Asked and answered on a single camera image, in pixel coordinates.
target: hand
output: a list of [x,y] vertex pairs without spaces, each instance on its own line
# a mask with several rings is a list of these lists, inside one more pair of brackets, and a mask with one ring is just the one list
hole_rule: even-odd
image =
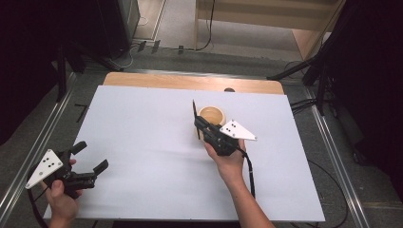
[[[70,160],[71,165],[74,163],[76,163],[75,160]],[[42,182],[42,186],[44,188],[47,187],[44,182]],[[47,189],[46,195],[51,208],[49,227],[69,227],[78,213],[78,201],[69,197],[64,192],[65,186],[61,180],[55,180],[51,185],[51,189]],[[83,195],[83,190],[78,190],[77,194],[79,196]]]
[[[240,148],[246,151],[245,141],[239,140]],[[243,156],[239,150],[230,156],[218,156],[213,146],[209,143],[204,144],[208,155],[216,162],[221,178],[227,186],[244,183],[242,175]]]

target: triangular plate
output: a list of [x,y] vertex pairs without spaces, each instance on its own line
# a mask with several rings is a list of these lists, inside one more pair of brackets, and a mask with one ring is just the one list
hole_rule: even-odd
[[258,137],[234,120],[226,123],[222,128],[220,128],[220,131],[233,139],[251,141],[256,141],[258,139]]
[[60,161],[53,150],[48,150],[47,153],[45,153],[44,158],[39,162],[38,167],[36,167],[32,176],[30,176],[26,188],[30,189],[31,187],[35,186],[38,182],[47,178],[50,174],[54,173],[62,166],[62,161]]

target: white board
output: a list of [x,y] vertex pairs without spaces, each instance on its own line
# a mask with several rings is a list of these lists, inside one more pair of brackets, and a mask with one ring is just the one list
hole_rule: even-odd
[[[323,221],[285,95],[128,86],[98,87],[76,142],[73,171],[109,167],[79,198],[83,219],[237,220],[215,163],[197,139],[192,101],[213,105],[253,132],[246,142],[257,201],[271,220]],[[249,186],[247,163],[245,182]],[[45,218],[50,218],[49,208]]]

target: wooden edge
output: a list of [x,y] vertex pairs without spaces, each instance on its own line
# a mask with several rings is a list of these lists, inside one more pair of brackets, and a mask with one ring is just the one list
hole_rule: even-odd
[[192,76],[110,72],[106,75],[104,86],[138,86],[213,91],[224,91],[226,88],[233,88],[236,92],[284,94],[281,83],[277,81],[233,79],[219,76],[205,77],[197,74]]

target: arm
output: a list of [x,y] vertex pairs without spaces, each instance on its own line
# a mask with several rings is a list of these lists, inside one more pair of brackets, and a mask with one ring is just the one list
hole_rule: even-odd
[[[243,228],[275,227],[246,187],[242,175],[242,154],[237,150],[231,156],[221,157],[210,144],[206,143],[204,146],[208,155],[216,162],[220,176],[231,194],[240,226]],[[244,140],[240,140],[240,148],[246,151]]]
[[[79,190],[77,193],[81,196],[83,190]],[[70,227],[79,210],[78,201],[65,194],[65,186],[61,180],[55,180],[51,189],[47,189],[46,195],[51,209],[49,228]]]

